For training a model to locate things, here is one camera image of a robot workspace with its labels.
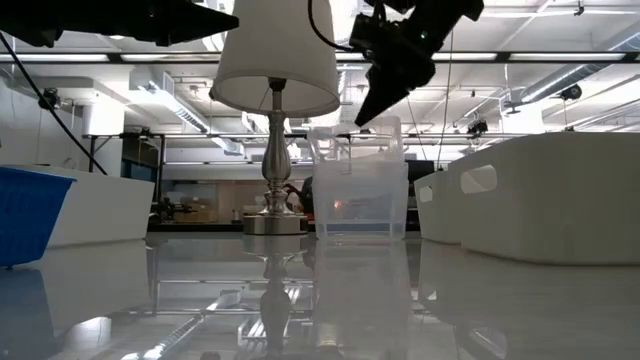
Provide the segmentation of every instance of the black cable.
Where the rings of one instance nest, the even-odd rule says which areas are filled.
[[[22,75],[24,75],[24,78],[27,79],[27,82],[29,83],[29,85],[31,85],[31,88],[33,89],[33,91],[36,93],[36,95],[38,95],[38,99],[40,99],[40,102],[47,105],[47,110],[49,110],[51,115],[53,115],[53,118],[56,119],[56,122],[58,122],[58,125],[62,127],[62,130],[64,130],[67,136],[69,136],[69,138],[73,141],[73,143],[76,144],[76,146],[78,146],[78,148],[82,150],[82,152],[89,158],[89,160],[93,162],[93,164],[98,168],[98,170],[100,170],[100,172],[102,172],[104,175],[107,175],[107,172],[102,168],[102,166],[98,164],[96,159],[91,154],[89,154],[87,149],[85,149],[84,146],[80,144],[78,139],[76,139],[76,137],[73,136],[69,128],[64,124],[64,122],[62,122],[62,119],[60,119],[56,111],[53,109],[53,106],[51,106],[49,101],[47,101],[44,95],[42,95],[42,92],[40,92],[40,89],[38,89],[36,84],[33,82],[33,79],[31,78],[27,70],[24,68],[24,65],[22,65],[22,62],[20,61],[20,59],[18,59],[18,55],[16,55],[16,52],[13,51],[13,48],[11,48],[11,46],[9,45],[9,42],[7,42],[7,39],[4,37],[4,34],[1,32],[0,32],[0,41],[2,41],[2,44],[4,44],[4,47],[7,48],[7,51],[9,52],[9,54],[11,54],[13,61],[16,63],[16,65],[18,65],[18,68],[20,68]]]
[[[384,11],[384,2],[382,0],[376,0],[373,7],[373,18],[387,21],[387,13]]]
[[[313,21],[313,0],[309,0],[308,5],[309,5],[309,7],[307,9],[307,12],[308,12],[308,15],[309,15],[309,23],[311,23],[311,28],[313,29],[313,32],[316,33],[318,38],[320,38],[320,40],[322,40],[323,43],[331,46],[332,48],[334,48],[336,50],[340,50],[340,51],[344,51],[344,52],[358,52],[354,48],[338,45],[338,44],[334,43],[333,41],[330,41],[329,39],[327,39],[324,35],[322,35],[320,30],[318,30],[318,27],[316,26],[316,22]]]

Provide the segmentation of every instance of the pipe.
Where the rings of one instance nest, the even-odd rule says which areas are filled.
[[[596,51],[640,51],[640,22],[598,46]],[[573,84],[606,69],[611,64],[567,65],[539,82],[528,86],[516,96],[514,105],[533,103],[555,95]]]

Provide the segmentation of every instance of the transparent plastic bin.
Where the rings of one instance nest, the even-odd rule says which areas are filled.
[[[409,182],[399,119],[374,121],[366,138],[352,139],[345,154],[341,128],[314,129],[313,201],[320,239],[405,236]]]

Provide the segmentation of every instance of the white plastic basket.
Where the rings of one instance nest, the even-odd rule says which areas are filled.
[[[449,172],[439,171],[414,182],[420,233],[423,239],[459,244],[447,233],[447,221],[455,221],[455,216],[449,215],[449,181]]]

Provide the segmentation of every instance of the cardboard box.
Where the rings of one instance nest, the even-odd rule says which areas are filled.
[[[218,221],[218,212],[209,205],[189,204],[193,212],[176,213],[178,223],[215,223]]]

